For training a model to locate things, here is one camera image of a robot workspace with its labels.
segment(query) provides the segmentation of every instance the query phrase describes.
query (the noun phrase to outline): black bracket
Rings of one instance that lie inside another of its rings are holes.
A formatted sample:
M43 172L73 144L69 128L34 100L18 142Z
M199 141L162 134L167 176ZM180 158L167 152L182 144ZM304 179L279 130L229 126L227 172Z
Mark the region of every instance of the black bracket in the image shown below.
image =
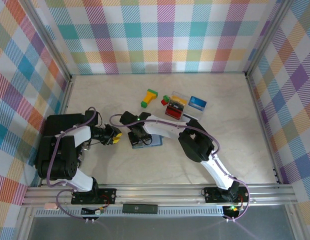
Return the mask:
M225 197L222 196L223 192L221 192L217 187L205 187L203 190L203 195L205 196L205 203L226 203L230 201L226 201ZM248 192L246 187L240 186L238 187L237 197L231 201L232 203L247 203L248 202Z
M95 194L91 192L74 192L70 203L72 205L112 205L115 204L115 199L116 188L99 188Z

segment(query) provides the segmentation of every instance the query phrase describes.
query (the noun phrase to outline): plaid backdrop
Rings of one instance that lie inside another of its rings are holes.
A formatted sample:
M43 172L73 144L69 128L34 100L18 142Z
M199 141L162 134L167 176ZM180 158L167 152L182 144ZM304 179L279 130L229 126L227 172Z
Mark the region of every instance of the plaid backdrop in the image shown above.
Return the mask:
M75 74L242 72L281 0L32 0Z
M251 83L284 183L310 231L310 0L296 0Z
M11 239L42 126L58 113L66 80L17 0L0 0L0 239Z

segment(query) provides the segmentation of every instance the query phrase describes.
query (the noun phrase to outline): marble surface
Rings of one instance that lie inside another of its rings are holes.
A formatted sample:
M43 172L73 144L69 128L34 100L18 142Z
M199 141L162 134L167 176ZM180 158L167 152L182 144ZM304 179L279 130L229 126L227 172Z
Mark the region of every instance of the marble surface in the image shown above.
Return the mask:
M147 89L158 98L141 107ZM96 107L103 121L129 111L165 115L163 95L177 91L207 100L200 120L220 142L218 156L228 171L247 183L275 183L256 112L243 74L125 74L77 76L67 113ZM121 128L121 140L111 146L96 144L85 154L81 170L99 184L202 184L215 183L201 164L188 159L177 139L164 138L162 146L132 149Z

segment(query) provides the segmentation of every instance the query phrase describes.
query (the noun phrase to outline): metal grate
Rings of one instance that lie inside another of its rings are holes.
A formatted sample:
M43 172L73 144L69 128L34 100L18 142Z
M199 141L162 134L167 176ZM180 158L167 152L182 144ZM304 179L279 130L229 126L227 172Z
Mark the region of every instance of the metal grate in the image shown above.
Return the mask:
M158 217L191 217L191 216L222 216L222 206L159 206L157 214L135 214L123 213L121 206L109 206L100 217L119 217L119 216L158 216ZM74 207L72 210L66 210L68 213L81 216L81 208ZM59 210L45 210L38 208L35 217L67 217L65 213Z

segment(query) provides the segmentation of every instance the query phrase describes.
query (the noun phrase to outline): plaid wall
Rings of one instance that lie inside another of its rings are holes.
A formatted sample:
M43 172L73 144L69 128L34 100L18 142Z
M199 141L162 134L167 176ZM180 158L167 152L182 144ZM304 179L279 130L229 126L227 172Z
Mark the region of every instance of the plaid wall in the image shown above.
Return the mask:
M0 239L11 239L42 126L56 114L66 80L17 0L0 0Z
M69 69L83 75L242 72L281 1L32 2Z
M310 231L310 0L295 0L251 84L284 183Z

